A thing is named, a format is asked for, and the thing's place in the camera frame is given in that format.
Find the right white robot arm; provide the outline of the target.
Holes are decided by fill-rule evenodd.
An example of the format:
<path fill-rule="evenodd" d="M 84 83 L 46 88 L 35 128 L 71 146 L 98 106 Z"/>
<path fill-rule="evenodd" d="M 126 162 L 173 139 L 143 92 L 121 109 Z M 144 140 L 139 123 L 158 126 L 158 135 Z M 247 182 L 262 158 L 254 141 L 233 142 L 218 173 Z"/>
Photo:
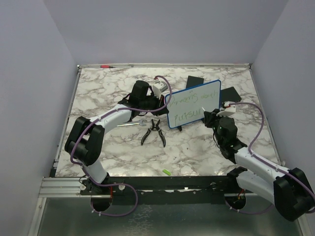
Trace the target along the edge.
<path fill-rule="evenodd" d="M 253 152 L 237 137 L 234 119 L 228 110 L 204 112 L 204 124 L 211 128 L 216 144 L 224 158 L 237 164 L 226 180 L 231 192 L 249 190 L 268 200 L 278 213 L 294 221 L 315 210 L 315 194 L 305 173 L 298 169 L 279 166 Z"/>

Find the blue framed whiteboard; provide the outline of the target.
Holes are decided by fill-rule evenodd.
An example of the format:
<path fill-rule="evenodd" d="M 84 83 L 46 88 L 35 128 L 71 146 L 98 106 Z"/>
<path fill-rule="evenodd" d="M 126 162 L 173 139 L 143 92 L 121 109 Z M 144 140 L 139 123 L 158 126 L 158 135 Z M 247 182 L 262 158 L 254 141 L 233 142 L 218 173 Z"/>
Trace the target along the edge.
<path fill-rule="evenodd" d="M 168 104 L 168 126 L 173 129 L 204 118 L 204 111 L 218 109 L 221 103 L 221 81 L 183 89 L 165 96 Z"/>

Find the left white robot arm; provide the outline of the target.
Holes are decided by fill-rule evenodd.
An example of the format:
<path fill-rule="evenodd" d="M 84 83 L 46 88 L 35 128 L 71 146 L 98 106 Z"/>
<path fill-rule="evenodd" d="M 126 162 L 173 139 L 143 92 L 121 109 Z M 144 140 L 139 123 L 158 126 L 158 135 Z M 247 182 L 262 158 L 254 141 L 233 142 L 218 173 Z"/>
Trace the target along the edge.
<path fill-rule="evenodd" d="M 64 149 L 70 155 L 70 161 L 79 165 L 92 181 L 92 189 L 96 193 L 103 194 L 109 187 L 109 174 L 99 160 L 104 135 L 141 114 L 167 114 L 168 103 L 163 95 L 166 90 L 172 90 L 166 78 L 153 85 L 137 80 L 131 93 L 110 111 L 93 118 L 80 116 L 76 119 Z"/>

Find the green marker cap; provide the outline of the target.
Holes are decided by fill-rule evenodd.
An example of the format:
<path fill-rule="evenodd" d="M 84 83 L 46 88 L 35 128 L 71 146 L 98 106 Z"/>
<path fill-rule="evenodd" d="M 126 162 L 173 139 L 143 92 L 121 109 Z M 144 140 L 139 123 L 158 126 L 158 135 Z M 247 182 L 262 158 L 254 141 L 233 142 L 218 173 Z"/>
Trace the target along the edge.
<path fill-rule="evenodd" d="M 166 169 L 164 169 L 162 172 L 165 173 L 168 176 L 171 176 L 171 173 L 168 170 L 166 170 Z"/>

